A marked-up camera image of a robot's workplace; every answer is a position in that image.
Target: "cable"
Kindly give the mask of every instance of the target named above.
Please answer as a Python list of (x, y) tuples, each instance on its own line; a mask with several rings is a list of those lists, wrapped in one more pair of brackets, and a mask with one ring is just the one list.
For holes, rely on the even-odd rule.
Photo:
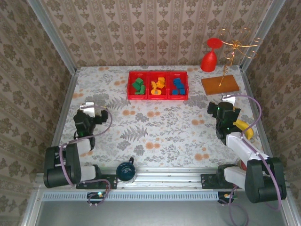
[(223, 203), (225, 203), (225, 204), (228, 205), (228, 207), (229, 207), (230, 219), (231, 219), (231, 221), (232, 221), (232, 223), (233, 223), (234, 226), (237, 226), (237, 224), (236, 224), (235, 221), (234, 221), (234, 218), (233, 218), (233, 215), (232, 215), (231, 206), (237, 206), (237, 207), (239, 207), (239, 208), (245, 213), (245, 215), (246, 215), (246, 224), (245, 224), (245, 226), (248, 226), (248, 225), (249, 225), (249, 215), (248, 215), (248, 212), (246, 211), (245, 207), (243, 207), (243, 206), (240, 205), (240, 204), (231, 203), (231, 200), (232, 200), (234, 191), (235, 191), (235, 189), (237, 189), (237, 188), (238, 188), (238, 186), (234, 186), (234, 188), (232, 189), (232, 191), (231, 191), (231, 193), (230, 193), (230, 197), (229, 197), (229, 202), (226, 202), (226, 201), (224, 201), (224, 200), (222, 200), (222, 199), (221, 199), (221, 201), (222, 201)]
[(257, 101), (257, 100), (255, 100), (253, 97), (250, 97), (250, 96), (248, 96), (248, 95), (242, 95), (242, 94), (238, 94), (238, 95), (231, 95), (231, 96), (228, 96), (228, 97), (224, 97), (224, 99), (227, 99), (227, 98), (230, 98), (230, 97), (246, 97), (246, 98), (248, 98), (248, 99), (251, 99), (251, 100), (253, 100), (256, 104), (257, 104), (257, 106), (258, 106), (258, 108), (259, 108), (259, 116), (258, 116), (258, 118), (249, 126), (249, 127), (247, 127), (245, 130), (243, 130), (242, 132), (241, 132), (241, 139), (242, 139), (242, 141), (255, 153), (255, 154), (257, 154), (258, 156), (259, 156), (259, 158), (262, 160), (262, 162), (263, 162), (263, 164), (264, 164), (264, 166), (267, 168), (267, 170), (268, 170), (268, 172), (269, 172), (269, 174), (270, 174), (270, 177), (271, 177), (271, 179), (272, 179), (272, 181), (273, 181), (273, 184), (274, 184), (274, 186), (275, 186), (275, 190), (276, 190), (276, 193), (277, 193), (277, 200), (278, 200), (278, 208), (274, 208), (274, 207), (272, 207), (271, 205), (269, 205), (268, 203), (266, 203), (270, 208), (272, 208), (273, 210), (276, 210), (276, 211), (280, 211), (281, 210), (281, 206), (282, 206), (282, 202), (281, 202), (281, 195), (280, 195), (280, 190), (279, 190), (279, 187), (278, 187), (278, 184), (277, 184), (277, 181), (276, 181), (276, 179), (275, 179), (275, 176), (273, 175), (273, 172), (271, 171), (271, 169), (270, 169), (270, 167), (268, 166), (268, 163), (265, 161), (265, 159), (263, 158), (263, 156), (260, 154), (260, 153), (258, 153), (257, 151), (256, 151), (256, 149), (254, 149), (244, 138), (243, 138), (243, 135), (245, 134), (245, 132), (248, 130), (248, 129), (250, 129), (252, 126), (254, 126), (258, 121), (259, 121), (259, 119), (261, 118), (261, 114), (262, 114), (262, 108), (261, 108), (261, 106), (260, 106), (260, 104), (259, 104), (259, 102)]
[[(100, 202), (98, 202), (95, 206), (98, 206), (98, 205), (102, 204), (104, 202), (104, 200), (108, 197), (109, 192), (111, 190), (111, 184), (110, 184), (110, 182), (107, 179), (87, 180), (87, 181), (80, 182), (80, 184), (84, 184), (84, 183), (95, 183), (95, 182), (100, 182), (100, 181), (103, 181), (103, 182), (107, 183), (107, 189), (105, 191), (105, 196), (103, 197), (103, 199)], [(89, 203), (90, 206), (92, 206), (91, 198), (93, 196), (95, 196), (95, 194), (91, 194), (91, 195), (88, 196), (88, 203)]]
[(106, 110), (108, 112), (108, 114), (110, 115), (110, 118), (111, 118), (111, 121), (110, 121), (110, 124), (109, 126), (102, 132), (98, 133), (98, 134), (95, 134), (95, 135), (90, 135), (90, 136), (87, 136), (87, 137), (81, 137), (81, 138), (76, 138), (74, 140), (71, 140), (67, 143), (64, 143), (60, 146), (60, 149), (59, 149), (59, 157), (60, 157), (60, 163), (61, 163), (61, 167), (62, 167), (62, 171), (63, 171), (63, 174), (68, 182), (68, 184), (70, 186), (75, 186), (75, 184), (72, 183), (72, 181), (70, 180), (69, 176), (68, 176), (68, 173), (66, 171), (66, 167), (64, 165), (64, 162), (63, 162), (63, 148), (65, 146), (67, 146), (68, 144), (73, 144), (73, 143), (78, 143), (80, 140), (83, 140), (83, 139), (89, 139), (91, 137), (96, 137), (96, 136), (99, 136), (99, 135), (102, 135), (104, 134), (106, 131), (108, 131), (112, 125), (112, 122), (113, 122), (113, 117), (112, 117), (112, 114), (109, 110), (107, 110), (106, 108), (103, 108), (103, 107), (99, 107), (99, 106), (96, 106), (96, 105), (93, 105), (93, 106), (85, 106), (85, 107), (82, 107), (81, 109), (85, 109), (85, 108), (90, 108), (90, 107), (94, 107), (94, 108), (98, 108), (98, 109), (102, 109), (102, 110)]
[(77, 133), (77, 130), (73, 134), (73, 139), (76, 139), (76, 133)]

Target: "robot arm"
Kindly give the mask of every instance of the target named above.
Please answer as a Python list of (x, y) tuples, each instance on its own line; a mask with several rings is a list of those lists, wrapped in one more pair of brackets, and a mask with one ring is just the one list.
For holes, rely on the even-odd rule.
[[(210, 102), (207, 112), (216, 118), (216, 135), (247, 166), (244, 171), (235, 165), (219, 166), (216, 174), (217, 184), (232, 183), (246, 191), (248, 199), (252, 203), (267, 202), (277, 200), (277, 193), (272, 179), (264, 166), (260, 154), (277, 181), (281, 199), (286, 198), (286, 186), (284, 179), (284, 169), (278, 158), (270, 158), (265, 153), (258, 150), (248, 140), (242, 140), (241, 130), (233, 125), (237, 120), (240, 109), (234, 109), (229, 102), (220, 102), (218, 105)], [(257, 153), (255, 153), (245, 142), (247, 142)]]
[[(94, 148), (95, 137), (91, 137), (91, 135), (93, 135), (97, 124), (102, 124), (107, 121), (108, 112), (103, 110), (100, 114), (96, 114), (94, 103), (86, 102), (79, 107), (73, 119), (78, 138), (88, 138), (83, 138), (76, 143), (68, 144), (63, 149), (63, 163), (68, 177), (73, 184), (99, 179), (101, 177), (99, 167), (97, 165), (86, 166), (81, 164), (79, 156)], [(46, 150), (44, 184), (48, 188), (68, 185), (59, 159), (59, 146), (49, 147)]]

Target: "yellow toy block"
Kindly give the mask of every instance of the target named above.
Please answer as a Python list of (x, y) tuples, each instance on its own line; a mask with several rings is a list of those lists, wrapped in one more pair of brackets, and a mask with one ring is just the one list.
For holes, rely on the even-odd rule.
[(157, 85), (157, 87), (160, 88), (160, 89), (162, 89), (162, 88), (165, 86), (165, 84), (164, 84), (162, 81), (158, 81), (158, 82), (156, 83), (156, 85)]
[(165, 78), (164, 77), (158, 77), (158, 81), (162, 81), (163, 83), (165, 83)]
[(153, 89), (157, 88), (157, 85), (156, 85), (156, 83), (154, 81), (151, 82), (151, 86), (152, 86)]
[(152, 94), (152, 95), (161, 95), (161, 90), (159, 90), (159, 89), (152, 89), (151, 91), (150, 91), (150, 93)]

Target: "mug handle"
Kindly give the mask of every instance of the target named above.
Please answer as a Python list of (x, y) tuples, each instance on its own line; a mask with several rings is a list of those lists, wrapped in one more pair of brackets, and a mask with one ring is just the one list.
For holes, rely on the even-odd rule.
[(133, 164), (134, 163), (134, 158), (131, 157), (130, 160), (129, 160), (129, 162)]

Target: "banana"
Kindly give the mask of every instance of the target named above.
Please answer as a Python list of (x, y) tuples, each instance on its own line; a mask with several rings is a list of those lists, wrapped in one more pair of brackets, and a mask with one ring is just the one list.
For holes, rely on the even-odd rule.
[[(241, 121), (239, 119), (237, 119), (236, 122), (233, 123), (233, 125), (237, 126), (241, 130), (245, 130), (246, 128), (249, 127), (249, 125), (246, 122)], [(253, 135), (254, 135), (253, 129), (252, 128), (248, 129), (246, 131), (245, 135), (246, 135), (246, 138), (248, 140), (250, 140), (253, 137)]]

